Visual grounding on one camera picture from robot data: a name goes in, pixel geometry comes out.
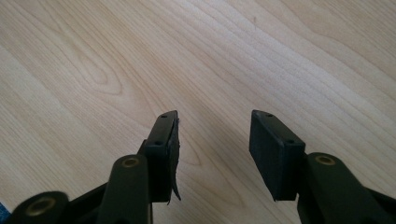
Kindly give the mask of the blue cloth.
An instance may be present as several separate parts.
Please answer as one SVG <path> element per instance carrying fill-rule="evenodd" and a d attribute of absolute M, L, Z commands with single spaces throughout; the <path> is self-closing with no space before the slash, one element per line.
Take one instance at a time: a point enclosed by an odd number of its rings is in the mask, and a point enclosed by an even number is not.
<path fill-rule="evenodd" d="M 8 210 L 0 203 L 0 224 L 4 224 L 9 216 Z"/>

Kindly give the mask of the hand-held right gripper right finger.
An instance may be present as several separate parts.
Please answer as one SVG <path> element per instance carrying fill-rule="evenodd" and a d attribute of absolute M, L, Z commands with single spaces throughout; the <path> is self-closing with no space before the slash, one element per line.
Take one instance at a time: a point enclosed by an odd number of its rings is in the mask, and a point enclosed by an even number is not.
<path fill-rule="evenodd" d="M 249 152 L 275 201 L 294 201 L 305 142 L 275 115 L 253 110 Z"/>

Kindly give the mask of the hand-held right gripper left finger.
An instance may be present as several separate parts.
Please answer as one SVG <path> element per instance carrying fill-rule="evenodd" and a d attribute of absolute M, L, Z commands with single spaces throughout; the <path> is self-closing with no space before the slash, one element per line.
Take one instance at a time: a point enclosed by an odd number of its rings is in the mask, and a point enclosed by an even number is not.
<path fill-rule="evenodd" d="M 178 124 L 176 110 L 161 114 L 138 150 L 148 161 L 149 198 L 152 203 L 170 203 L 172 193 L 181 199 L 177 188 Z"/>

